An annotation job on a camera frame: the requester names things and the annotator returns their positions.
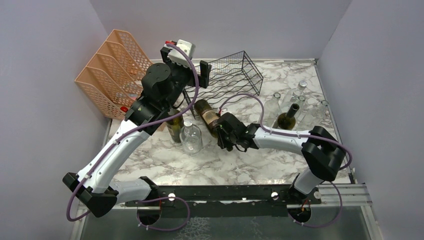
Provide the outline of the clear tall glass bottle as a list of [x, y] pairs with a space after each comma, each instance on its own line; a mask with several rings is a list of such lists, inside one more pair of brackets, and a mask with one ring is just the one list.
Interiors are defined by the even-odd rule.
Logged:
[[275, 120], [280, 115], [280, 98], [281, 94], [275, 92], [272, 98], [264, 104], [264, 116], [262, 124], [267, 127], [272, 127]]

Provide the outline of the green labelled wine bottle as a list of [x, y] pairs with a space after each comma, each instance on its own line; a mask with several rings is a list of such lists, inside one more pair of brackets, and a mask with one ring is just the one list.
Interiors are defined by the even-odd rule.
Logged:
[[218, 119], [220, 118], [218, 113], [205, 99], [198, 100], [194, 104], [194, 109], [196, 110], [203, 123], [206, 125], [209, 133], [214, 138], [218, 138], [217, 128], [219, 127]]

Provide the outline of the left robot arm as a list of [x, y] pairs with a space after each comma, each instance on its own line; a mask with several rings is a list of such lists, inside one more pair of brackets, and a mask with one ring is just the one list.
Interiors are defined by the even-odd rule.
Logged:
[[172, 120], [169, 114], [185, 87], [206, 88], [210, 69], [196, 71], [192, 58], [193, 44], [167, 43], [161, 49], [162, 62], [148, 67], [141, 80], [142, 92], [129, 107], [115, 135], [95, 158], [77, 173], [69, 172], [63, 183], [72, 194], [68, 205], [78, 199], [86, 213], [95, 217], [107, 214], [115, 205], [141, 201], [152, 205], [157, 191], [146, 177], [133, 181], [114, 181], [114, 175], [129, 156], [151, 137], [162, 123]]

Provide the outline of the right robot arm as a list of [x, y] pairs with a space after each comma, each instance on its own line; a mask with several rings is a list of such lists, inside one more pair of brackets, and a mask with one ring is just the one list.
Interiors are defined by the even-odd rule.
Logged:
[[227, 112], [217, 120], [213, 129], [221, 149], [274, 149], [303, 156], [307, 168], [298, 174], [288, 190], [289, 199], [296, 204], [306, 200], [321, 183], [334, 181], [347, 154], [340, 143], [320, 126], [309, 131], [291, 131], [259, 123], [245, 125]]

